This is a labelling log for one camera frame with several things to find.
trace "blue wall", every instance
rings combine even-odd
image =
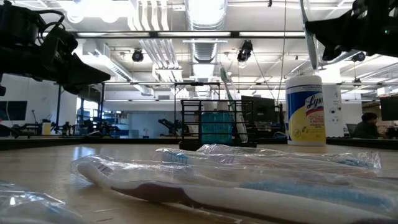
[[[150,138],[158,138],[161,134],[168,134],[169,130],[159,122],[159,119],[174,121],[174,111],[132,111],[130,112],[130,130],[138,130],[139,137],[145,135],[144,129],[148,129]],[[177,119],[181,120],[181,114],[177,113]]]

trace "yellow label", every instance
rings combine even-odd
[[[292,141],[326,141],[324,116],[323,108],[308,112],[306,106],[301,107],[290,117],[289,138]]]

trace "white lid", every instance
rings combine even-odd
[[[228,111],[228,102],[217,102],[218,111]]]
[[[286,88],[299,85],[322,85],[322,78],[318,75],[297,75],[286,81]]]
[[[203,110],[205,110],[205,111],[214,111],[213,102],[204,102],[203,103]]]

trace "workbench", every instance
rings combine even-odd
[[[0,151],[0,179],[66,202],[90,223],[233,223],[233,220],[178,205],[153,204],[95,187],[70,173],[70,163],[89,154],[117,159],[149,160],[160,147],[177,145],[82,144]],[[295,147],[286,144],[260,145],[267,149],[305,153],[344,153],[375,149],[325,146]],[[398,178],[398,152],[380,150],[380,175]]]

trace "disinfecting wipes container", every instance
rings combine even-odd
[[[324,146],[326,133],[322,79],[316,75],[293,77],[286,82],[286,96],[288,144]]]

